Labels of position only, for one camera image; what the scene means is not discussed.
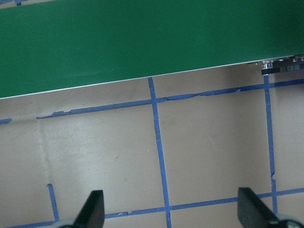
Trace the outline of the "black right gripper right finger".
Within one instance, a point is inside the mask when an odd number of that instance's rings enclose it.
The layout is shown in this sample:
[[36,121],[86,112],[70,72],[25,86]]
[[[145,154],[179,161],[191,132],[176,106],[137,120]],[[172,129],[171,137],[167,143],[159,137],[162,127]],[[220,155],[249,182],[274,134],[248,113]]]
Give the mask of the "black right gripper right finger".
[[243,228],[286,228],[286,223],[247,187],[238,188],[237,218]]

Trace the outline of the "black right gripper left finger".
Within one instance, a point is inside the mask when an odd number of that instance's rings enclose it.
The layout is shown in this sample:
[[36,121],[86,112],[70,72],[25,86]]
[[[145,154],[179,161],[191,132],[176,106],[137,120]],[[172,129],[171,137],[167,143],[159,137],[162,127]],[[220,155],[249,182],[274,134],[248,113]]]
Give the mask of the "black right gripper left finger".
[[105,222],[104,194],[93,190],[72,224],[73,228],[102,228]]

